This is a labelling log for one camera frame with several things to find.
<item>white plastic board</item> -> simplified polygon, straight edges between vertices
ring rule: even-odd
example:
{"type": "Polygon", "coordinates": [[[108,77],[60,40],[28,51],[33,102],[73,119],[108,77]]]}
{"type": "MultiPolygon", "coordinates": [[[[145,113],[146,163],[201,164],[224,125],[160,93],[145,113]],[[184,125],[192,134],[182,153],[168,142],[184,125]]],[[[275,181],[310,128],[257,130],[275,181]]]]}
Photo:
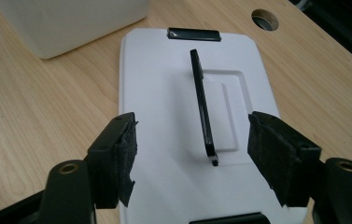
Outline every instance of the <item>white plastic board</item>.
{"type": "Polygon", "coordinates": [[[135,180],[122,224],[190,223],[255,212],[273,224],[303,223],[306,208],[281,207],[249,158],[247,115],[278,115],[259,51],[245,35],[220,42],[168,39],[135,29],[120,52],[120,113],[139,121],[135,180]],[[219,166],[204,149],[190,50],[197,49],[219,166]]]}

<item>black plastic part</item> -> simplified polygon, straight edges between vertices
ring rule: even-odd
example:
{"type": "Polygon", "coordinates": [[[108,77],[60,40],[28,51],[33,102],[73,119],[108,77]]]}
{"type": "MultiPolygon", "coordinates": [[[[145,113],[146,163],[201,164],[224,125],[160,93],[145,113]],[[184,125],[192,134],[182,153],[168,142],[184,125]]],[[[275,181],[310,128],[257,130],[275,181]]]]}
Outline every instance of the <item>black plastic part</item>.
{"type": "Polygon", "coordinates": [[[252,213],[241,216],[218,217],[192,221],[190,224],[270,224],[270,222],[262,213],[252,213]]]}
{"type": "Polygon", "coordinates": [[[321,148],[272,115],[254,111],[248,119],[248,154],[278,201],[305,207],[322,165],[321,148]]]}
{"type": "Polygon", "coordinates": [[[110,121],[88,149],[88,163],[96,208],[128,205],[134,182],[130,179],[137,154],[134,113],[110,121]]]}
{"type": "Polygon", "coordinates": [[[208,117],[207,103],[204,96],[203,71],[199,60],[198,51],[193,49],[190,51],[190,59],[192,62],[193,78],[195,80],[196,95],[198,98],[199,112],[203,129],[204,146],[208,158],[213,166],[218,166],[218,156],[214,148],[213,135],[211,133],[210,119],[208,117]]]}
{"type": "Polygon", "coordinates": [[[0,210],[0,224],[35,223],[43,193],[44,191],[39,191],[28,198],[0,210]]]}
{"type": "Polygon", "coordinates": [[[340,224],[352,224],[352,161],[326,161],[326,190],[340,224]]]}
{"type": "Polygon", "coordinates": [[[167,37],[169,39],[221,41],[219,31],[216,30],[169,28],[167,29],[167,37]]]}
{"type": "Polygon", "coordinates": [[[54,166],[42,197],[37,224],[96,223],[85,161],[54,166]]]}
{"type": "Polygon", "coordinates": [[[319,185],[321,190],[315,197],[315,205],[312,211],[312,218],[315,224],[339,224],[338,217],[333,210],[332,204],[328,197],[327,188],[325,183],[319,185]]]}

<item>wooden table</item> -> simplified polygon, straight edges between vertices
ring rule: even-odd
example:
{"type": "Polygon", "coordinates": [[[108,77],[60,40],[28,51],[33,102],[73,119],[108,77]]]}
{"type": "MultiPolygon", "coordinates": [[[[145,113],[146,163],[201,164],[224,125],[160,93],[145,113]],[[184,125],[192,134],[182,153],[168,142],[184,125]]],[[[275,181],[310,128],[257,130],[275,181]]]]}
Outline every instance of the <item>wooden table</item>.
{"type": "MultiPolygon", "coordinates": [[[[151,0],[147,18],[50,60],[0,14],[0,209],[42,190],[57,163],[86,155],[118,115],[121,39],[169,26],[250,36],[282,119],[322,146],[323,161],[352,160],[352,55],[288,0],[151,0]],[[254,24],[258,8],[276,16],[276,31],[254,24]]],[[[118,210],[98,212],[98,222],[119,223],[118,210]]]]}

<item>white box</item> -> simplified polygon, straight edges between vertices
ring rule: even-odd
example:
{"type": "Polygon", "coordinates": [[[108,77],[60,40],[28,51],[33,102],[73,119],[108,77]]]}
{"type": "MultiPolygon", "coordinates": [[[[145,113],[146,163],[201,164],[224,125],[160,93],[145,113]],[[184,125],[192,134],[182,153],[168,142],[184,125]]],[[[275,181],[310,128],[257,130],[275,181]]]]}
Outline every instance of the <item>white box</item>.
{"type": "Polygon", "coordinates": [[[148,0],[0,0],[0,10],[30,51],[47,59],[143,19],[148,4],[148,0]]]}

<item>bolt hole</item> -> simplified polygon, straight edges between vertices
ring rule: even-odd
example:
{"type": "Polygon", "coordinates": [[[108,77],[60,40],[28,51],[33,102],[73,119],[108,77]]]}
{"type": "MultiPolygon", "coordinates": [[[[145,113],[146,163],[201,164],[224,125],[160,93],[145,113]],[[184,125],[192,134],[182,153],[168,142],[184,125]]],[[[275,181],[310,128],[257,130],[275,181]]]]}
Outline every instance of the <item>bolt hole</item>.
{"type": "Polygon", "coordinates": [[[352,172],[352,163],[348,161],[338,161],[336,163],[341,169],[352,172]]]}
{"type": "Polygon", "coordinates": [[[278,28],[277,17],[270,11],[256,9],[251,14],[254,23],[265,31],[275,31],[278,28]]]}
{"type": "Polygon", "coordinates": [[[68,174],[74,173],[78,168],[79,166],[75,163],[67,163],[62,167],[60,167],[59,174],[68,175],[68,174]]]}

